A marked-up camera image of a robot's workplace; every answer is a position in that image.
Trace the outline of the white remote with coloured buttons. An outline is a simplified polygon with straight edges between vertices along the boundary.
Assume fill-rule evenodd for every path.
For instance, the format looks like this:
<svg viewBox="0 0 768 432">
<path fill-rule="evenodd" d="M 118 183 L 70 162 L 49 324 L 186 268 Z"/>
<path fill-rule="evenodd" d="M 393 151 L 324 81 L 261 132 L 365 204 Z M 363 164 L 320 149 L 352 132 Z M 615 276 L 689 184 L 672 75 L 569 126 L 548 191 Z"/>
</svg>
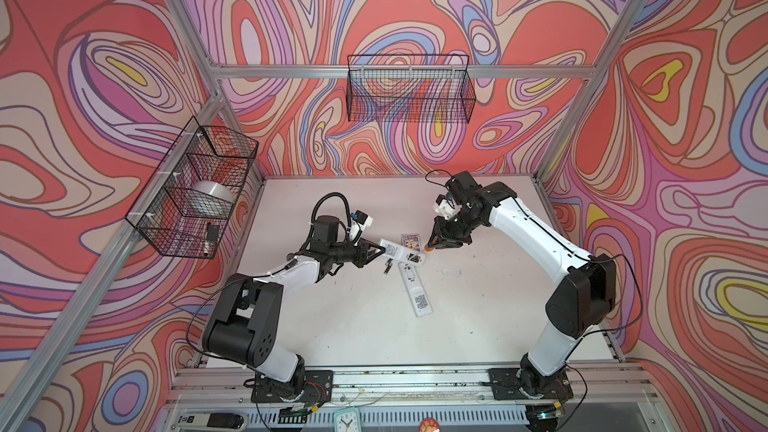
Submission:
<svg viewBox="0 0 768 432">
<path fill-rule="evenodd" d="M 392 261 L 410 263 L 414 266 L 421 266 L 426 261 L 426 255 L 423 252 L 402 246 L 395 242 L 381 239 L 379 245 L 384 248 L 383 256 Z"/>
</svg>

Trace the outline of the white remote control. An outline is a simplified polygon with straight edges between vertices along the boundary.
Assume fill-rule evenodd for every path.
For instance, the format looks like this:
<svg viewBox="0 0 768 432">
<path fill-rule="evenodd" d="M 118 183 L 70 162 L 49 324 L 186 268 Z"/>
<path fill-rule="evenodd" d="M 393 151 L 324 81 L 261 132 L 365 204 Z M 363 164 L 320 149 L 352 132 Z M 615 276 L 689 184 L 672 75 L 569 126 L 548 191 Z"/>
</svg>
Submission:
<svg viewBox="0 0 768 432">
<path fill-rule="evenodd" d="M 415 315 L 417 317 L 424 317 L 432 314 L 433 308 L 427 297 L 417 268 L 406 262 L 400 262 L 398 268 Z"/>
</svg>

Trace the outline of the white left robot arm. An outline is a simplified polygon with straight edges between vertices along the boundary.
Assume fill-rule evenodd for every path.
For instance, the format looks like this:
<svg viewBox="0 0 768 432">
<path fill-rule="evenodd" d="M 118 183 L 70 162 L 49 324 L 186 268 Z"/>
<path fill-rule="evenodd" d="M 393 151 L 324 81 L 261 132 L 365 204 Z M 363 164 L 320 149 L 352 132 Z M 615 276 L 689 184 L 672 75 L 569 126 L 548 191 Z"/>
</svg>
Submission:
<svg viewBox="0 0 768 432">
<path fill-rule="evenodd" d="M 362 268 L 383 255 L 384 247 L 363 237 L 372 224 L 371 216 L 356 211 L 340 239 L 341 220 L 321 215 L 311 222 L 307 240 L 284 265 L 259 276 L 230 277 L 203 332 L 202 351 L 279 383 L 302 381 L 303 359 L 277 343 L 283 300 L 347 263 Z"/>
</svg>

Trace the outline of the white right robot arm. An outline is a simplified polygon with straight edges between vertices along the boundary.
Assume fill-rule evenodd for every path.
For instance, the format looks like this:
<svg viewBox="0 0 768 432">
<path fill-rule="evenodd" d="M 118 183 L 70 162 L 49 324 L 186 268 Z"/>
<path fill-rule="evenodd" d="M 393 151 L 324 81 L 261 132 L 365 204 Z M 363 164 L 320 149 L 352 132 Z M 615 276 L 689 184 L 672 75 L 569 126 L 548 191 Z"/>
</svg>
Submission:
<svg viewBox="0 0 768 432">
<path fill-rule="evenodd" d="M 472 243 L 479 227 L 516 242 L 543 268 L 555 289 L 545 304 L 547 324 L 520 362 L 520 378 L 542 383 L 560 373 L 588 329 L 615 307 L 616 260 L 595 256 L 545 224 L 502 182 L 482 186 L 467 171 L 450 176 L 435 200 L 428 250 Z"/>
</svg>

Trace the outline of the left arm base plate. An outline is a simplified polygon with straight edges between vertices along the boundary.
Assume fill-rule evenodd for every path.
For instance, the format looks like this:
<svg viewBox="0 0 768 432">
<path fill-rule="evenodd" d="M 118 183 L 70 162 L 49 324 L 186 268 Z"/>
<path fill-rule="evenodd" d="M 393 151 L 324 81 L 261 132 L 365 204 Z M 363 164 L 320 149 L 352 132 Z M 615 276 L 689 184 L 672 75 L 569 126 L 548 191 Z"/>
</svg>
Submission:
<svg viewBox="0 0 768 432">
<path fill-rule="evenodd" d="M 324 404 L 332 398 L 334 372 L 330 369 L 309 370 L 288 382 L 256 373 L 244 385 L 251 390 L 250 400 L 256 404 Z"/>
</svg>

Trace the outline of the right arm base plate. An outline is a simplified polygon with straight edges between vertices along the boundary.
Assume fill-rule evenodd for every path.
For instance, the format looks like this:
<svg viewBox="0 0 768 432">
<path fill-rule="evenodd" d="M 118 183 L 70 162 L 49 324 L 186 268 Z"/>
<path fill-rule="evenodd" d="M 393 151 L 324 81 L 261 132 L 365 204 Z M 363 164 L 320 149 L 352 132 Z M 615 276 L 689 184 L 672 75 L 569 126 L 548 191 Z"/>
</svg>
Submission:
<svg viewBox="0 0 768 432">
<path fill-rule="evenodd" d="M 542 376 L 533 367 L 491 368 L 488 387 L 495 400 L 568 401 L 574 397 L 565 368 Z"/>
</svg>

